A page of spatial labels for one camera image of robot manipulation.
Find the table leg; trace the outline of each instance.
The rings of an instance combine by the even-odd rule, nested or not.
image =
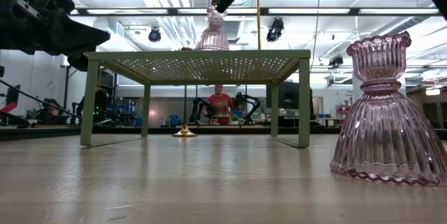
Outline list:
[[[149,102],[151,99],[151,85],[145,84],[145,96],[142,101],[141,137],[147,137],[149,127]]]
[[[310,69],[309,59],[300,59],[300,118],[298,119],[298,148],[310,144]]]
[[[272,123],[270,126],[271,136],[278,137],[278,104],[279,84],[272,84]]]
[[[99,61],[89,61],[89,66],[87,68],[87,81],[85,83],[84,109],[81,126],[82,146],[91,146],[91,128],[93,126],[98,67]]]

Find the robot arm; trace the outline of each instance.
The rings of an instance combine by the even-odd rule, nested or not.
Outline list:
[[[244,121],[241,124],[251,124],[253,122],[253,119],[251,119],[251,116],[253,113],[261,106],[261,102],[252,96],[242,94],[242,92],[238,92],[236,94],[236,98],[233,99],[233,104],[235,107],[238,107],[239,105],[243,103],[249,103],[253,105],[253,108],[250,110],[250,112],[244,117]]]
[[[189,117],[190,123],[195,123],[200,121],[200,114],[202,114],[203,107],[206,106],[207,115],[206,117],[211,120],[212,116],[216,114],[216,110],[212,107],[210,103],[203,100],[202,98],[196,98],[193,101],[193,112]]]

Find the spotlight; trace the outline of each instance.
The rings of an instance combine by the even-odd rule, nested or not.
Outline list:
[[[343,57],[340,55],[337,55],[329,60],[329,66],[330,66],[329,69],[330,70],[336,69],[341,64],[343,64]]]
[[[161,40],[160,28],[152,28],[147,38],[153,43],[159,42]]]
[[[284,23],[282,18],[275,17],[272,26],[268,29],[267,42],[272,43],[278,41],[282,35],[282,30],[284,29]]]

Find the cable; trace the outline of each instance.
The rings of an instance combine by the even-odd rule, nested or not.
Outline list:
[[[310,65],[309,73],[312,72],[312,67],[314,66],[315,48],[316,48],[316,34],[318,33],[318,21],[319,21],[319,18],[320,18],[320,0],[318,0],[317,4],[316,4],[316,23],[315,23],[314,49],[313,49],[313,52],[312,52],[312,63]]]

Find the ribbed glass vase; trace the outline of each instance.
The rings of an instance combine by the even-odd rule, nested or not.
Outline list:
[[[397,90],[406,68],[407,32],[349,45],[365,93],[346,117],[333,172],[396,184],[447,185],[447,153],[425,115]]]
[[[225,14],[216,11],[214,6],[207,9],[208,28],[204,30],[196,50],[230,50],[226,34],[222,28]]]

